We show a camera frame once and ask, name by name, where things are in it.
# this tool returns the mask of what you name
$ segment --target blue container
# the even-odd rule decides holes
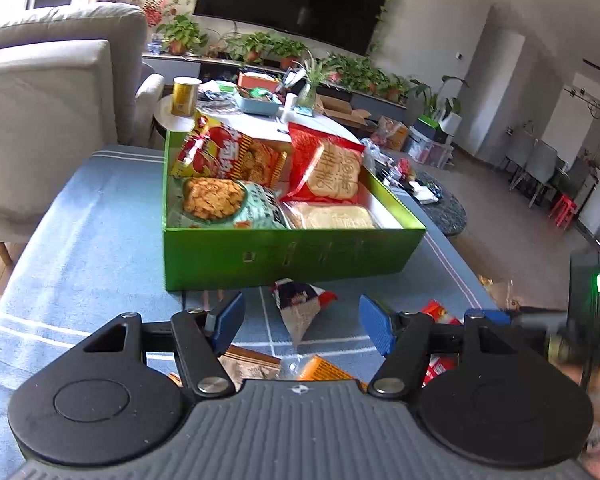
[[[240,92],[235,94],[235,103],[238,108],[246,114],[274,116],[278,113],[278,108],[282,106],[282,102],[275,95],[271,94],[272,103],[266,101],[258,101],[257,99],[247,99],[240,95]]]

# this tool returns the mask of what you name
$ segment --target gray chair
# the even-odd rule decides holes
[[[36,9],[0,25],[0,242],[27,242],[94,151],[148,144],[164,80],[138,88],[145,35],[127,4]]]
[[[507,148],[507,153],[505,154],[504,159],[500,163],[500,166],[506,163],[504,167],[505,170],[507,169],[507,165],[510,162],[513,162],[518,166],[516,168],[516,172],[513,175],[513,181],[515,181],[515,179],[518,177],[518,174],[520,173],[522,168],[525,167],[525,164],[528,161],[529,156],[531,155],[531,151],[533,150],[535,144],[536,138],[527,131],[518,130],[515,133],[513,133],[511,143]]]
[[[554,175],[557,159],[558,152],[555,151],[555,148],[552,148],[546,142],[542,142],[542,140],[538,140],[538,143],[531,151],[531,155],[529,155],[529,160],[525,164],[525,171],[511,183],[509,190],[513,190],[527,176],[531,176],[537,180],[536,192],[531,198],[531,202],[529,202],[529,207],[531,208],[542,188],[546,186],[546,183]]]

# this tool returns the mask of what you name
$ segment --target yellow can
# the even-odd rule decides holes
[[[193,117],[198,102],[198,86],[202,84],[195,77],[173,78],[171,113],[178,117]]]

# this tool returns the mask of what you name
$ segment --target light blue tablecloth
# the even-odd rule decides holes
[[[0,302],[0,479],[22,456],[6,418],[24,380],[121,312],[168,320],[203,293],[165,292],[162,276],[162,154],[114,146],[96,152],[67,184],[22,254]],[[361,293],[396,310],[436,299],[456,316],[494,308],[451,244],[408,196],[428,232],[404,270],[390,276],[317,283],[338,295],[294,349],[268,287],[245,290],[247,313],[235,343],[277,356],[319,352],[368,381],[382,362],[358,324]],[[171,356],[151,355],[159,370]]]

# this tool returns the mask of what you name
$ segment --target cookie package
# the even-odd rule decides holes
[[[193,177],[178,186],[181,196],[170,209],[167,227],[287,229],[272,191],[254,182]]]
[[[365,147],[342,137],[289,123],[294,148],[283,202],[358,203]]]
[[[170,175],[248,180],[273,187],[285,161],[285,152],[277,152],[217,119],[201,115]]]
[[[376,229],[369,211],[361,205],[285,202],[283,210],[296,229]]]

